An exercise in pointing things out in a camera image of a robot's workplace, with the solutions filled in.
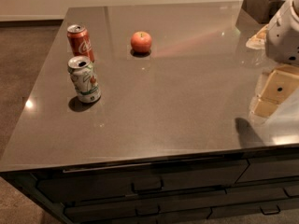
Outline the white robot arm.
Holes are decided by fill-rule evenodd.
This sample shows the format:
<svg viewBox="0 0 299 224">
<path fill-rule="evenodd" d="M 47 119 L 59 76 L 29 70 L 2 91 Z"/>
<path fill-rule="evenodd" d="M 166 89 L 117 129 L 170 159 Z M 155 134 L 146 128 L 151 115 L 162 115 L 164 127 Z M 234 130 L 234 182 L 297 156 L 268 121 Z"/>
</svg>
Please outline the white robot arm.
<svg viewBox="0 0 299 224">
<path fill-rule="evenodd" d="M 265 29 L 265 55 L 276 63 L 261 74 L 250 118 L 266 145 L 299 139 L 299 0 L 286 0 Z"/>
</svg>

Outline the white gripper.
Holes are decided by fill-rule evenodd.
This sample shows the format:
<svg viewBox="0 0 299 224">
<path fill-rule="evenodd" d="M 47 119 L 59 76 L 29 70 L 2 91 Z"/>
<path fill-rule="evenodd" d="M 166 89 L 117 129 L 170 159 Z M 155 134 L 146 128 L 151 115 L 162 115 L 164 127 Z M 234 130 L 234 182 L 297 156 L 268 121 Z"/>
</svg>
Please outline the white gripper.
<svg viewBox="0 0 299 224">
<path fill-rule="evenodd" d="M 286 0 L 268 23 L 266 56 L 277 63 L 271 72 L 263 72 L 251 101 L 251 112 L 269 118 L 299 88 L 299 0 Z"/>
</svg>

